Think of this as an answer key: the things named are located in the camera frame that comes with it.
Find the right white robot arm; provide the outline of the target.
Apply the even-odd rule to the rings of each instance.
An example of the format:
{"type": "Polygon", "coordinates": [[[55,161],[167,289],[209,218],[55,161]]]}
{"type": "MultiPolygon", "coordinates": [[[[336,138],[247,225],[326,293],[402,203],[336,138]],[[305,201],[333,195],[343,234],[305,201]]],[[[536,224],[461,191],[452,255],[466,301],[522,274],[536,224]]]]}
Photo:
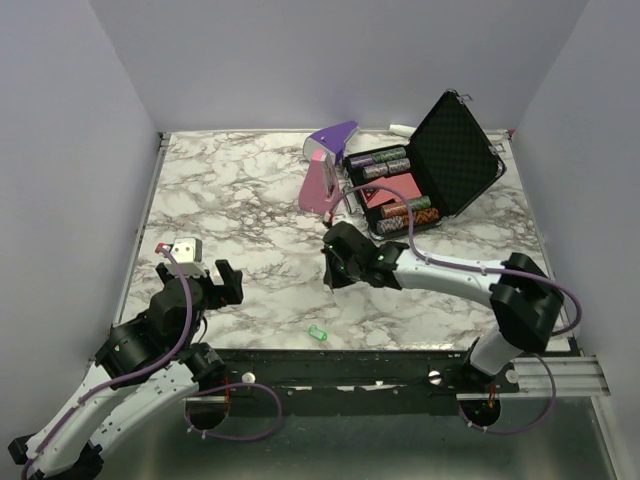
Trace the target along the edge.
{"type": "Polygon", "coordinates": [[[339,222],[323,237],[323,282],[340,289],[358,282],[373,288],[425,290],[470,300],[492,310],[496,325],[474,340],[458,370],[469,390],[493,384],[522,353],[542,354],[553,336],[564,298],[528,256],[469,261],[429,256],[408,244],[374,244],[356,227],[339,222]]]}

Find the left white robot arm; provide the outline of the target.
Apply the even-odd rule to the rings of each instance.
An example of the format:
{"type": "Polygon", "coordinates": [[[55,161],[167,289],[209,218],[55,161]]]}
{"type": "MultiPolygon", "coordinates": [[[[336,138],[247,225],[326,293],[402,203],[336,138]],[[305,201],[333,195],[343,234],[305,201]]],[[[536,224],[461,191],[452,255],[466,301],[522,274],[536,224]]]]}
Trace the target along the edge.
{"type": "Polygon", "coordinates": [[[94,479],[104,456],[135,427],[192,394],[223,385],[220,356],[194,339],[205,314],[242,303],[243,274],[215,263],[222,282],[196,261],[160,263],[163,286],[134,319],[112,328],[62,409],[8,451],[24,479],[94,479]]]}

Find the green key tag with keyring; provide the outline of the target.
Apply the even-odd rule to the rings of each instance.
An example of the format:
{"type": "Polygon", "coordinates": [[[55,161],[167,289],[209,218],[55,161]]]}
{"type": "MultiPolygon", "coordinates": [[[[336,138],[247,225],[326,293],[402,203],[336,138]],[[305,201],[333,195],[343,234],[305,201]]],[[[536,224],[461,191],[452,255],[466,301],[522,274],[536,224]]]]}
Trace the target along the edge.
{"type": "Polygon", "coordinates": [[[319,342],[324,342],[328,339],[328,334],[316,325],[310,325],[307,329],[307,333],[310,337],[319,342]]]}

